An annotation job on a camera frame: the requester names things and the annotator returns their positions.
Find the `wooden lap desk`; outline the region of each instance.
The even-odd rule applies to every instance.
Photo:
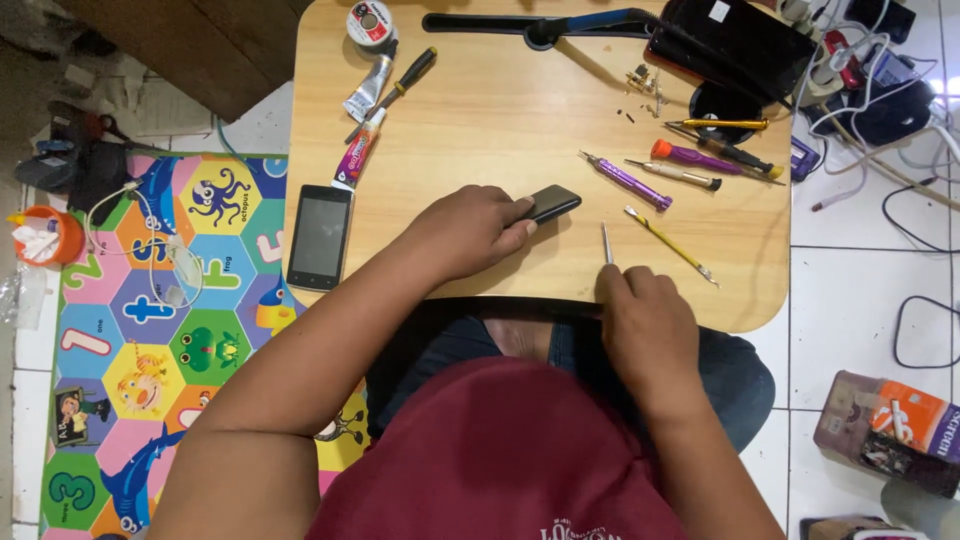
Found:
[[[537,52],[521,36],[427,34],[420,27],[428,12],[564,16],[638,7],[659,14],[662,2],[427,4],[388,2],[400,40],[390,84],[428,46],[437,48],[438,57],[423,79],[388,109],[357,186],[346,275],[390,243],[426,206],[463,185],[498,185],[519,198],[560,184],[583,197],[579,208],[541,227],[520,253],[472,278],[446,284],[433,297],[506,295],[593,302],[594,282],[604,264],[600,221],[606,220],[616,264],[623,270],[648,265],[655,273],[670,275],[699,324],[743,332],[777,314],[787,291],[788,186],[724,176],[721,189],[710,194],[623,162],[648,160],[658,138],[694,147],[661,122],[688,118],[689,98],[699,81],[661,69],[662,91],[670,103],[655,119],[645,110],[655,104],[653,96],[626,93],[624,76],[642,62],[655,70],[643,58],[646,40],[562,38],[553,49]],[[347,36],[350,6],[349,0],[317,0],[300,22],[284,271],[300,186],[329,185],[347,150],[344,138],[356,126],[341,103],[371,67]],[[617,110],[628,112],[636,123]],[[741,147],[789,171],[790,117],[779,106],[764,114],[772,119],[769,129]],[[578,150],[606,158],[670,195],[673,206],[657,214],[595,172]],[[789,183],[789,173],[780,180]],[[699,259],[723,288],[704,280],[627,216],[626,205]],[[322,296],[291,290],[307,305]]]

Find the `jeans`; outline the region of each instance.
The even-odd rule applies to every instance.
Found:
[[[407,398],[445,367],[503,355],[483,321],[471,316],[452,318],[421,306],[373,363],[367,373],[367,433],[371,438],[380,438]],[[639,410],[610,365],[600,330],[600,321],[594,319],[556,323],[547,361],[574,374],[596,396],[606,399],[645,439]],[[700,377],[727,436],[736,451],[742,452],[773,408],[775,385],[770,371],[747,340],[701,327]]]

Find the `plastic bag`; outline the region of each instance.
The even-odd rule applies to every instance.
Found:
[[[47,294],[47,272],[18,263],[16,272],[0,281],[0,322],[19,330],[36,330]]]

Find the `frog illustration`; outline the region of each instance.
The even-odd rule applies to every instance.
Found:
[[[224,332],[224,339],[217,342],[213,331],[206,327],[197,327],[192,332],[182,335],[180,343],[186,347],[186,351],[180,354],[178,360],[194,371],[206,371],[210,367],[210,360],[214,357],[220,359],[221,369],[229,365],[233,367],[237,365],[239,333],[230,335]]]

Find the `maroon shirt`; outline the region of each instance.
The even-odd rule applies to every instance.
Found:
[[[568,373],[478,359],[407,401],[330,484],[306,538],[685,539],[651,477],[636,438]]]

